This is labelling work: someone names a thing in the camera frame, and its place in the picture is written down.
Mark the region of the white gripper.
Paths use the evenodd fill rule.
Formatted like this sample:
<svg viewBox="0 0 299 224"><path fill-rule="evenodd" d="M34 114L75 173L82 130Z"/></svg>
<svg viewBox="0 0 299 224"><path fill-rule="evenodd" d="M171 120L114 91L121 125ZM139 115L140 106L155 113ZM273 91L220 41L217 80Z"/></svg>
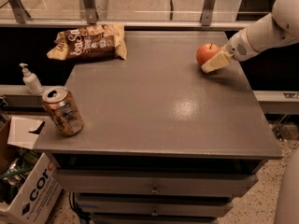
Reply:
<svg viewBox="0 0 299 224"><path fill-rule="evenodd" d="M210 73L229 65L232 58L236 61L244 62L258 54L249 43L247 29L242 29L234 34L228 40L225 49L227 51L219 51L202 65L202 70L205 73Z"/></svg>

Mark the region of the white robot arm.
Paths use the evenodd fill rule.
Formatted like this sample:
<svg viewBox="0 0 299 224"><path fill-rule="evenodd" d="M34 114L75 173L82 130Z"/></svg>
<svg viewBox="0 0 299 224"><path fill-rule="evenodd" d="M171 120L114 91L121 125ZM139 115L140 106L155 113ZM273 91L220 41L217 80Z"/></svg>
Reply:
<svg viewBox="0 0 299 224"><path fill-rule="evenodd" d="M299 0L276 0L272 11L233 35L201 67L205 73L232 60L244 62L271 48L299 42ZM291 155L280 185L274 224L299 224L299 149Z"/></svg>

